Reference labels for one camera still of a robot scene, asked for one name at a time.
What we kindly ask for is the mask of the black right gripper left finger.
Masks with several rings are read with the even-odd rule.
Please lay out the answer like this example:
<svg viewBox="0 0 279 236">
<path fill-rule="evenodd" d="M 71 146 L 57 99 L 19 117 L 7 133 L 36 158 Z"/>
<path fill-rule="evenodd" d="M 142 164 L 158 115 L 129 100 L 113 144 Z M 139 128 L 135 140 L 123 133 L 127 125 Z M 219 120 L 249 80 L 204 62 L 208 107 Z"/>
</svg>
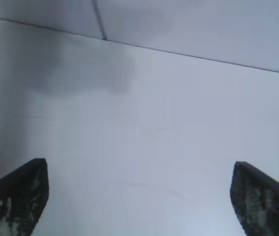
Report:
<svg viewBox="0 0 279 236">
<path fill-rule="evenodd" d="M 0 236 L 32 235 L 49 199 L 48 165 L 35 158 L 0 179 Z"/>
</svg>

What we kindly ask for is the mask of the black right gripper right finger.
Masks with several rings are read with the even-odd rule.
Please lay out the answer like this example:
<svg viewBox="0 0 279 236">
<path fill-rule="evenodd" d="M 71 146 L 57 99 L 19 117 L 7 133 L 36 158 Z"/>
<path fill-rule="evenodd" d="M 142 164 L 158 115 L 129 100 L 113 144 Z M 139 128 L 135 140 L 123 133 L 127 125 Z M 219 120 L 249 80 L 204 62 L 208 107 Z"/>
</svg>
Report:
<svg viewBox="0 0 279 236">
<path fill-rule="evenodd" d="M 230 199 L 247 236 L 279 236 L 279 182 L 248 162 L 234 165 Z"/>
</svg>

